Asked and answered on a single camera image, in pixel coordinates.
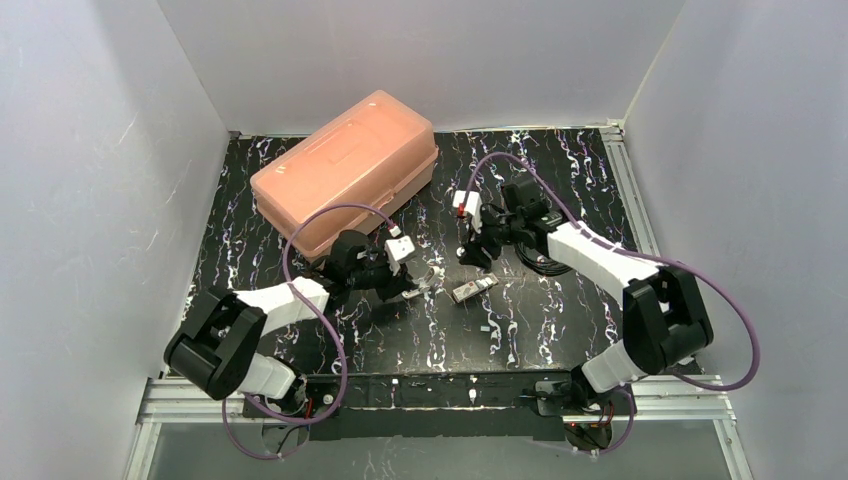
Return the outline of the staple tray with staples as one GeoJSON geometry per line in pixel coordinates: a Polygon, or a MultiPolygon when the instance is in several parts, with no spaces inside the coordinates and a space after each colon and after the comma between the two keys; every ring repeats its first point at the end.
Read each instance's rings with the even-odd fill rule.
{"type": "Polygon", "coordinates": [[[455,287],[451,297],[455,303],[462,303],[482,294],[499,283],[496,276],[488,274],[455,287]]]}

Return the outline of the small white stapler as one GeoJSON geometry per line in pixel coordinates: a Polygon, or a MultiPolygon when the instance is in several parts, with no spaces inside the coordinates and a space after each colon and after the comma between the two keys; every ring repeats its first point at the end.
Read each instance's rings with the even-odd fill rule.
{"type": "Polygon", "coordinates": [[[403,291],[401,296],[410,300],[437,288],[444,276],[444,269],[438,266],[430,266],[425,275],[414,281],[415,286],[412,289],[403,291]]]}

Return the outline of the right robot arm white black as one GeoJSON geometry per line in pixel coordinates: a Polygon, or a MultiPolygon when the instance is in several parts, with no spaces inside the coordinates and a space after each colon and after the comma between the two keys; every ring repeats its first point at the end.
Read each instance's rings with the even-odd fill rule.
{"type": "Polygon", "coordinates": [[[471,189],[452,205],[468,222],[460,264],[491,268],[507,245],[534,249],[590,280],[619,304],[619,339],[571,369],[539,381],[529,395],[542,416],[602,405],[613,391],[666,371],[714,340],[695,276],[679,267],[634,258],[606,243],[558,200],[546,202],[531,179],[501,188],[502,205],[484,203],[471,189]]]}

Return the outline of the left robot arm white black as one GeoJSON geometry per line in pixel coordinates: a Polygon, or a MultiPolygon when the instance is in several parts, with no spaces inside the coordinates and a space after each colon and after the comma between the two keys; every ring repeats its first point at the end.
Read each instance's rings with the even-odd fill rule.
{"type": "Polygon", "coordinates": [[[304,375],[260,354],[261,338],[317,318],[354,290],[373,290],[382,300],[412,290],[405,264],[415,253],[411,238],[398,229],[380,247],[361,232],[344,230],[328,254],[290,282],[247,291],[211,287],[197,296],[166,346],[164,361],[214,400],[241,392],[302,402],[304,375]]]}

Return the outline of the pink translucent plastic box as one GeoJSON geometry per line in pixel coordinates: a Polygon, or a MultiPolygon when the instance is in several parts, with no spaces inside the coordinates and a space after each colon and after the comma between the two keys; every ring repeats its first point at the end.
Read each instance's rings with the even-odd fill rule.
{"type": "Polygon", "coordinates": [[[257,209],[309,260],[342,230],[374,231],[433,178],[432,123],[378,90],[250,179],[257,209]]]}

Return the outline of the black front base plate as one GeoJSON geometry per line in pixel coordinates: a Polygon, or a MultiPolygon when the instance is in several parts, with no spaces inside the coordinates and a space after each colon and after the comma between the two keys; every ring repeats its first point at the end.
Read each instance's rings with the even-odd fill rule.
{"type": "Polygon", "coordinates": [[[561,370],[352,374],[341,406],[311,426],[314,441],[516,436],[561,441],[579,423],[624,420],[623,392],[568,394],[561,370]]]}

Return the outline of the aluminium front rail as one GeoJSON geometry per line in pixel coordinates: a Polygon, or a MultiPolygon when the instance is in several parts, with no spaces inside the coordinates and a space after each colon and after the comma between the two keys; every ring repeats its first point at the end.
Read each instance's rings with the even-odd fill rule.
{"type": "MultiPolygon", "coordinates": [[[[502,371],[435,374],[354,374],[341,412],[501,411],[531,405],[525,392],[536,383],[562,378],[559,371],[502,371]]],[[[671,375],[648,377],[630,386],[638,420],[722,420],[736,415],[728,395],[689,385],[671,375]]],[[[226,411],[238,423],[261,414],[240,394],[221,403],[183,378],[148,383],[138,420],[141,423],[215,423],[226,411]]]]}

